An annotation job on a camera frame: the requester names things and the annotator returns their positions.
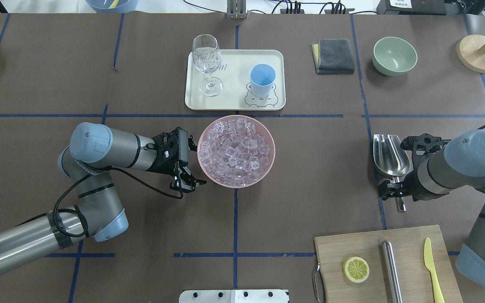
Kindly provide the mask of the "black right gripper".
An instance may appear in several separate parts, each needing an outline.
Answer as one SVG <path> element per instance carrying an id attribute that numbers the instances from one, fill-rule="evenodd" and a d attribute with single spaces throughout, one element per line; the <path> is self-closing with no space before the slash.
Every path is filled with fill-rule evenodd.
<path id="1" fill-rule="evenodd" d="M 402 186 L 402 197 L 411 196 L 414 201 L 428 201 L 442 197 L 443 194 L 437 194 L 424 188 L 416 175 L 419 165 L 428 160 L 434 153 L 443 149 L 449 140 L 443 140 L 441 137 L 435 137 L 428 133 L 420 136 L 408 136 L 400 141 L 400 147 L 406 151 L 411 160 L 411 169 L 409 173 L 400 178 Z"/>

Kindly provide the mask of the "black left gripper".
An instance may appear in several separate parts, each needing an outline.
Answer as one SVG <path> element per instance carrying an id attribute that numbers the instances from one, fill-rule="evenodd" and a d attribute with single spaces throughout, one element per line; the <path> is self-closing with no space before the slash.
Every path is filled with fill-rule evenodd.
<path id="1" fill-rule="evenodd" d="M 170 133 L 163 132 L 152 138 L 152 143 L 144 145 L 146 154 L 155 158 L 146 171 L 171 175 L 170 189 L 178 192 L 194 192 L 198 186 L 207 184 L 206 180 L 194 178 L 189 165 L 189 151 L 197 151 L 193 137 L 183 128 Z"/>

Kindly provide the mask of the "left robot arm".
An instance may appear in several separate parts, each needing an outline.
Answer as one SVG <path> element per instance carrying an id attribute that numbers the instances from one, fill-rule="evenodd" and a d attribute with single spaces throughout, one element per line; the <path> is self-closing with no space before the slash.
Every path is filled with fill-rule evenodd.
<path id="1" fill-rule="evenodd" d="M 188 168 L 189 153 L 196 150 L 193 137 L 180 127 L 147 138 L 100 123 L 80 123 L 58 158 L 59 170 L 73 180 L 70 190 L 77 190 L 79 201 L 60 208 L 70 192 L 66 190 L 51 211 L 0 233 L 0 275 L 87 237 L 103 242 L 125 232 L 129 222 L 110 171 L 125 174 L 130 168 L 169 175 L 177 199 L 195 191 L 205 184 Z"/>

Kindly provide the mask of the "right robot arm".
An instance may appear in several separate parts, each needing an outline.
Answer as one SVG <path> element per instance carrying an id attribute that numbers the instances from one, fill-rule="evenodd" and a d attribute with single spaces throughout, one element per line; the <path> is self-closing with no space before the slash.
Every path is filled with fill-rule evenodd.
<path id="1" fill-rule="evenodd" d="M 387 180 L 378 186 L 383 200 L 394 198 L 404 212 L 404 197 L 431 201 L 470 187 L 485 194 L 485 125 L 453 139 L 423 133 L 400 141 L 373 136 L 373 157 Z M 485 287 L 485 203 L 456 260 L 457 270 Z"/>

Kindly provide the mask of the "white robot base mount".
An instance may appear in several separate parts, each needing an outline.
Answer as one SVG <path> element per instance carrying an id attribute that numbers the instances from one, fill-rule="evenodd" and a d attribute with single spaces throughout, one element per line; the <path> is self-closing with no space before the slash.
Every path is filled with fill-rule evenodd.
<path id="1" fill-rule="evenodd" d="M 281 289 L 187 290 L 179 303 L 288 303 L 289 292 Z"/>

